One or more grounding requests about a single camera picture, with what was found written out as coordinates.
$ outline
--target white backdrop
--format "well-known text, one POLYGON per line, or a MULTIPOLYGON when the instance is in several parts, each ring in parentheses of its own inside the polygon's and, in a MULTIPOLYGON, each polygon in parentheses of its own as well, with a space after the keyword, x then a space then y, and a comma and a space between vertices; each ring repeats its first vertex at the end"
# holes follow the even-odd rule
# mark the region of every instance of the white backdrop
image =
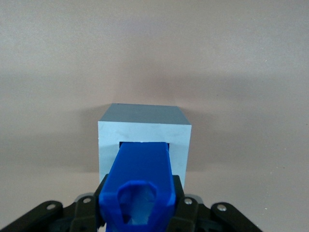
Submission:
POLYGON ((0 228, 98 186, 117 103, 192 123, 185 192, 309 227, 309 2, 0 1, 0 228))

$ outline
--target screw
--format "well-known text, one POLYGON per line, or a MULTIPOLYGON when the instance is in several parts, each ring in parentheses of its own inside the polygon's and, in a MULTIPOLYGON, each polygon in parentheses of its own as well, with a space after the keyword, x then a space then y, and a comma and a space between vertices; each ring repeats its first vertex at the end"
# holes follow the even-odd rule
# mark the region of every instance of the screw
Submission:
POLYGON ((217 205, 217 209, 219 209, 220 211, 224 212, 227 210, 227 208, 223 205, 223 204, 219 204, 217 205))
POLYGON ((185 199, 184 199, 184 202, 185 202, 186 204, 192 204, 192 200, 191 200, 190 198, 185 198, 185 199))
POLYGON ((86 203, 89 203, 91 202, 91 198, 87 197, 85 199, 83 199, 83 202, 86 204, 86 203))
POLYGON ((49 205, 46 207, 46 209, 47 209, 47 210, 51 210, 51 209, 53 209, 53 208, 55 208, 55 207, 56 207, 55 204, 49 204, 49 205))

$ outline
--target light blue box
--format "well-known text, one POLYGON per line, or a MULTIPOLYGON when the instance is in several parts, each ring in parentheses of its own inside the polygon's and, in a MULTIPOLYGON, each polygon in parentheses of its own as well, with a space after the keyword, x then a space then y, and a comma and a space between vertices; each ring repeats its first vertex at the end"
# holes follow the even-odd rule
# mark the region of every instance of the light blue box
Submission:
POLYGON ((98 122, 100 181, 109 173, 121 142, 165 142, 173 175, 184 187, 191 124, 177 106, 113 103, 98 122))

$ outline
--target blue 3d printed part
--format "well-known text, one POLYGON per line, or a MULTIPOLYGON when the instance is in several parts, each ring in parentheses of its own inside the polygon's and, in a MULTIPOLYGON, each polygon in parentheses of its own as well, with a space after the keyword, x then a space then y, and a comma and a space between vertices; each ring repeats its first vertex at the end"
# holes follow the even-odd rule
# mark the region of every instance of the blue 3d printed part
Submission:
POLYGON ((176 194, 167 143, 121 143, 99 195, 106 232, 163 232, 176 194))

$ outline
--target gray wall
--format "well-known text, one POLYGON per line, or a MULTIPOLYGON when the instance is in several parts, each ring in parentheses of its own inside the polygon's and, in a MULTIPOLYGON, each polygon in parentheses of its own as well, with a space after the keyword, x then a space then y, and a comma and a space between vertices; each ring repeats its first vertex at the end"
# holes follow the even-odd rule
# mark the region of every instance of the gray wall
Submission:
POLYGON ((309 2, 0 1, 0 227, 98 185, 112 102, 179 106, 185 191, 309 227, 309 2))

